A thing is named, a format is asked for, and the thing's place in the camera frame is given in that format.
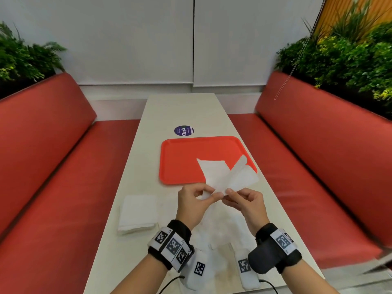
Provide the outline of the red padded bench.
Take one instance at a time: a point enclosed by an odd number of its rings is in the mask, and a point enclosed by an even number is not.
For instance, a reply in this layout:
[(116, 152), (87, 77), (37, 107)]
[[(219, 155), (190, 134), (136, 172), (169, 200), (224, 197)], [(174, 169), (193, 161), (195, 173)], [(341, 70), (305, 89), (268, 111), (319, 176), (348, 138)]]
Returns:
[(139, 119), (61, 73), (0, 100), (0, 294), (83, 294)]
[(229, 118), (320, 269), (392, 260), (392, 120), (282, 72)]

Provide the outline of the stack of white napkins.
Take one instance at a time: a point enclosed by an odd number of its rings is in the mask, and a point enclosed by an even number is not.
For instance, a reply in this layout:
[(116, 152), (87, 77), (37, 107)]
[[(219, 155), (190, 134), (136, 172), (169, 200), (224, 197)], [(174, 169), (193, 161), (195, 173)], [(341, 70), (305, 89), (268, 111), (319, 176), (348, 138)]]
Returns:
[(158, 223), (157, 196), (127, 195), (120, 208), (117, 233), (125, 235), (155, 227)]

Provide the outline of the green plant hedge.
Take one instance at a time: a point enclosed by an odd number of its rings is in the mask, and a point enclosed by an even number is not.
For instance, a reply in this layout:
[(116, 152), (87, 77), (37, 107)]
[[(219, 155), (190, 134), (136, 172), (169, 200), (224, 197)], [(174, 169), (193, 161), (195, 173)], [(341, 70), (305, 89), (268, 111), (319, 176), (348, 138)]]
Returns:
[(17, 31), (0, 22), (0, 100), (65, 72), (60, 53), (67, 49), (57, 42), (27, 44)]
[(277, 52), (275, 70), (392, 121), (392, 0), (335, 0), (308, 35)]

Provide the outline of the red plastic tray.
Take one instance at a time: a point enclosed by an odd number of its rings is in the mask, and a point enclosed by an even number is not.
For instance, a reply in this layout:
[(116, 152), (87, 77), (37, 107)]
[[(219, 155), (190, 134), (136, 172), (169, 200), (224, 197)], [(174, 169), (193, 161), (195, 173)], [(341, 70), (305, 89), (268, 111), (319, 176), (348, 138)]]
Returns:
[(257, 173), (256, 165), (237, 137), (167, 139), (161, 145), (159, 179), (164, 185), (205, 183), (198, 159), (224, 161), (231, 170), (242, 155), (247, 158), (247, 165)]

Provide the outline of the person's left hand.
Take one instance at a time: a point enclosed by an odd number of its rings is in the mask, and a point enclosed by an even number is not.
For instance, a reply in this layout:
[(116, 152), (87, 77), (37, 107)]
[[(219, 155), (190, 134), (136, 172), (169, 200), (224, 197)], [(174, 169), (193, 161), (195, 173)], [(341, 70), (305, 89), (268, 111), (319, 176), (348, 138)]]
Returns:
[(185, 185), (178, 192), (178, 208), (175, 219), (193, 230), (202, 221), (207, 209), (198, 209), (198, 197), (203, 193), (216, 193), (205, 183)]

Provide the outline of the round purple sticker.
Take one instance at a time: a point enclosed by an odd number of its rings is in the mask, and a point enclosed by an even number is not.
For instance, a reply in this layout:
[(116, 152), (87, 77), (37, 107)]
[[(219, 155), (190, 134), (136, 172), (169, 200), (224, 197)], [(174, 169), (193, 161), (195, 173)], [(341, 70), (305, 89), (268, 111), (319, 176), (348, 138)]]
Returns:
[(174, 133), (180, 137), (187, 137), (194, 134), (194, 128), (188, 125), (182, 125), (176, 127)]

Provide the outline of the person's right hand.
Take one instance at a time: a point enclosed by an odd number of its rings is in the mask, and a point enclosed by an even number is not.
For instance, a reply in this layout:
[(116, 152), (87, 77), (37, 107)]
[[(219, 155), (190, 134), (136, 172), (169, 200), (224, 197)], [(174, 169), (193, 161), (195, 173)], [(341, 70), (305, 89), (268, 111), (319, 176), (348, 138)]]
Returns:
[(249, 231), (253, 236), (256, 236), (257, 232), (262, 227), (270, 223), (262, 193), (249, 188), (243, 188), (238, 192), (228, 188), (226, 190), (225, 196), (232, 198), (239, 198), (241, 196), (247, 200), (247, 207), (241, 213), (246, 221)]

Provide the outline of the person's left forearm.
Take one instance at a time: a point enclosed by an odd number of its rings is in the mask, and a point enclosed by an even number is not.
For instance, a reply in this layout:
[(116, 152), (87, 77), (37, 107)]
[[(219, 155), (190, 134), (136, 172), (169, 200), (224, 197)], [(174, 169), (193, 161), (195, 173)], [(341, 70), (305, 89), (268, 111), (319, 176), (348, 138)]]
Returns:
[(153, 247), (110, 294), (157, 294), (172, 264)]

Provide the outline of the person's right forearm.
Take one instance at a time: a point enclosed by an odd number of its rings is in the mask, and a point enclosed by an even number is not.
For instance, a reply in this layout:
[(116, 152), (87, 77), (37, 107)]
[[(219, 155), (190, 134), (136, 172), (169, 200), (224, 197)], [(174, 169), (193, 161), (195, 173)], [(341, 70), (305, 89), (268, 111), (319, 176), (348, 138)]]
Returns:
[(281, 276), (292, 294), (334, 293), (334, 289), (304, 260), (286, 267)]

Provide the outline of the white paper napkin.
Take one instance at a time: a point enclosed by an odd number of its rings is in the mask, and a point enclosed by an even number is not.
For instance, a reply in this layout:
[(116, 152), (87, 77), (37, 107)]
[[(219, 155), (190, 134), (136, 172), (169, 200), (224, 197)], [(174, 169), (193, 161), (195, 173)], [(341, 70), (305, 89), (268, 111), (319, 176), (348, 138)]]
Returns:
[(238, 192), (257, 183), (259, 177), (255, 170), (247, 164), (248, 159), (242, 155), (235, 165), (229, 169), (225, 161), (208, 161), (197, 159), (205, 177), (205, 182), (214, 188), (215, 193), (227, 195), (226, 190)]

